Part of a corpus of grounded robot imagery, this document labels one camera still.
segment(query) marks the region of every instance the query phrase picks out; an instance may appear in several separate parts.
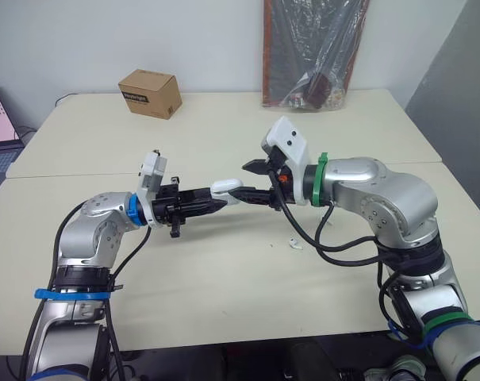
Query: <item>cardboard box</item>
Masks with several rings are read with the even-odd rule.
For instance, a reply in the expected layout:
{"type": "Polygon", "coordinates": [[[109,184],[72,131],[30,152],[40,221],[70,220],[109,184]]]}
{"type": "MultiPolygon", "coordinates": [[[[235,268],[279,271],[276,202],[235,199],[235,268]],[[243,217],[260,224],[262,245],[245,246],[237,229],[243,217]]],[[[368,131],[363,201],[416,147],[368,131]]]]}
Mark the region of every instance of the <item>cardboard box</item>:
{"type": "Polygon", "coordinates": [[[182,105],[176,77],[137,69],[118,83],[130,111],[169,119],[182,105]]]}

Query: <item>blue cable tie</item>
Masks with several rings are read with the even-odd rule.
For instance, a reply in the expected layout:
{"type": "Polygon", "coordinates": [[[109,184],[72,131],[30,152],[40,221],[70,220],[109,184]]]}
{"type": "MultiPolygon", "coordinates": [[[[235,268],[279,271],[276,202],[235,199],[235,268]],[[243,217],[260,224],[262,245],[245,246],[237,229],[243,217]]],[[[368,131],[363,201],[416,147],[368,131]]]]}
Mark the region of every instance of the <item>blue cable tie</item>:
{"type": "Polygon", "coordinates": [[[34,294],[36,299],[50,300],[104,300],[111,297],[110,292],[54,292],[38,288],[34,294]]]}

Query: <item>green cable tie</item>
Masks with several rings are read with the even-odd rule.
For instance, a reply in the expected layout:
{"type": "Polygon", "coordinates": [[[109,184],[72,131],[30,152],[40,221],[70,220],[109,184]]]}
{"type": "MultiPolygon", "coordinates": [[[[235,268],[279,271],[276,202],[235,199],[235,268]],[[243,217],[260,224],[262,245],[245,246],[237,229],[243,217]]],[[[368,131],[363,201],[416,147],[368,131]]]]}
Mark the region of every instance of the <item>green cable tie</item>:
{"type": "Polygon", "coordinates": [[[440,315],[438,317],[434,317],[431,321],[429,321],[427,324],[424,325],[423,337],[427,336],[428,332],[430,332],[432,329],[434,329],[438,325],[447,323],[449,321],[454,321],[457,319],[473,320],[472,317],[470,317],[465,312],[450,312],[444,315],[440,315]]]}
{"type": "Polygon", "coordinates": [[[328,153],[322,152],[319,156],[319,162],[316,168],[315,178],[313,180],[312,205],[321,206],[321,188],[322,176],[324,174],[324,167],[328,163],[328,153]]]}

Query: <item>floor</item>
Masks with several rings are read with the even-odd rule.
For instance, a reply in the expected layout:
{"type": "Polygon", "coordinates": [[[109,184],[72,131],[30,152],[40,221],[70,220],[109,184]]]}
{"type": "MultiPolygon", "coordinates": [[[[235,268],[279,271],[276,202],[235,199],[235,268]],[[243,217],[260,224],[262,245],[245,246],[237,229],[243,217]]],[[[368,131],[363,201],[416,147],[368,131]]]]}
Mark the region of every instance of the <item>floor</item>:
{"type": "MultiPolygon", "coordinates": [[[[290,379],[293,373],[287,356],[288,348],[295,342],[313,340],[325,350],[335,368],[351,374],[351,381],[361,379],[357,375],[364,370],[384,368],[405,354],[413,354],[427,365],[426,381],[444,381],[435,362],[425,351],[411,350],[405,344],[388,338],[386,333],[164,348],[125,352],[124,357],[125,364],[130,365],[138,376],[145,376],[143,381],[215,381],[223,379],[223,371],[227,373],[227,381],[282,381],[290,379]]],[[[10,356],[9,362],[17,372],[19,356],[10,356]]],[[[111,364],[111,370],[114,369],[114,364],[111,364]]],[[[129,367],[125,368],[125,374],[129,379],[129,367]]],[[[0,380],[12,379],[6,369],[6,358],[0,356],[0,380]]]]}

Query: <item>robotic arm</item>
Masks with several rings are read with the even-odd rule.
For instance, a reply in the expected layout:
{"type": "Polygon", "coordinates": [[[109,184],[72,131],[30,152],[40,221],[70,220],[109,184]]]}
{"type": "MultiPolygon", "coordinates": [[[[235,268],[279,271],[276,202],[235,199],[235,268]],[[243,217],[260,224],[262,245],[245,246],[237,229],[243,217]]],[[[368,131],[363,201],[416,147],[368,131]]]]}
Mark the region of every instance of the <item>robotic arm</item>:
{"type": "MultiPolygon", "coordinates": [[[[375,234],[377,261],[390,273],[379,300],[385,294],[391,298],[401,331],[432,351],[448,380],[479,381],[480,324],[467,315],[451,258],[443,250],[432,188],[371,158],[328,160],[322,154],[313,165],[305,138],[285,117],[262,147],[268,158],[244,169],[269,175],[275,190],[238,187],[229,193],[277,210],[286,202],[305,205],[310,200],[312,206],[338,206],[363,217],[375,234]]],[[[318,241],[310,244],[319,246],[318,241]]]]}
{"type": "Polygon", "coordinates": [[[178,178],[161,186],[165,166],[166,159],[157,151],[148,153],[135,194],[94,196],[57,237],[56,271],[50,287],[36,292],[42,302],[34,318],[36,330],[27,340],[20,379],[104,379],[109,343],[115,338],[110,320],[108,328],[100,321],[108,318],[109,297],[116,289],[118,270],[111,275],[110,269],[123,235],[142,225],[149,229],[169,225],[171,236],[178,237],[187,217],[214,213],[227,205],[213,199],[209,188],[180,191],[178,178]]]}

